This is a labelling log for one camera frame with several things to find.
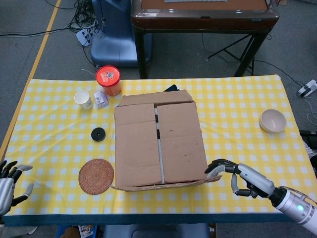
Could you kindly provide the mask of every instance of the table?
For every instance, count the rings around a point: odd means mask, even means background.
[[[132,0],[131,20],[141,79],[147,70],[144,50],[146,33],[220,33],[253,36],[241,55],[234,76],[243,76],[268,33],[279,19],[273,0],[228,0],[227,2],[173,2]]]
[[[163,91],[176,84],[197,104],[207,161],[226,158],[245,163],[285,185],[317,195],[317,181],[278,75],[236,78],[122,80],[122,95]],[[234,195],[230,174],[196,187],[123,192],[108,189],[92,196],[78,184],[80,168],[92,158],[115,166],[114,107],[121,95],[109,97],[106,108],[83,111],[74,103],[79,90],[95,90],[95,81],[32,79],[5,159],[34,168],[23,173],[15,195],[35,183],[31,197],[12,208],[6,225],[131,224],[286,221],[268,199]],[[259,116],[277,108],[287,128],[269,134]],[[94,142],[90,133],[105,128],[107,136]]]

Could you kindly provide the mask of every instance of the red canister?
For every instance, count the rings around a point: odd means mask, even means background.
[[[116,67],[107,65],[98,70],[96,81],[109,96],[116,96],[121,92],[120,72]]]

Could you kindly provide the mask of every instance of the black table leg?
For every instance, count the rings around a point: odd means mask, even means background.
[[[241,77],[243,76],[244,72],[247,70],[249,64],[251,63],[252,59],[258,52],[259,48],[261,47],[263,41],[265,40],[266,36],[268,33],[260,33],[260,34],[255,34],[254,39],[248,48],[248,51],[244,55],[243,59],[241,60],[241,63],[234,74],[234,77]]]
[[[135,37],[135,47],[137,50],[138,56],[138,65],[139,65],[139,74],[140,79],[147,79],[147,69],[145,63],[145,49],[144,49],[144,33],[140,32],[137,29],[134,29],[134,37]]]

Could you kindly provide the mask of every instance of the brown furniture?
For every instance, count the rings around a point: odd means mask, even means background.
[[[234,76],[243,76],[268,33],[278,21],[273,0],[228,0],[227,2],[173,2],[132,0],[131,19],[135,33],[140,78],[147,78],[144,34],[159,32],[250,34]]]

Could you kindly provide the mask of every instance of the woven coaster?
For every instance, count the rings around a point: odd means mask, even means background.
[[[110,187],[113,175],[113,167],[107,160],[93,159],[80,169],[79,185],[87,194],[101,194]]]

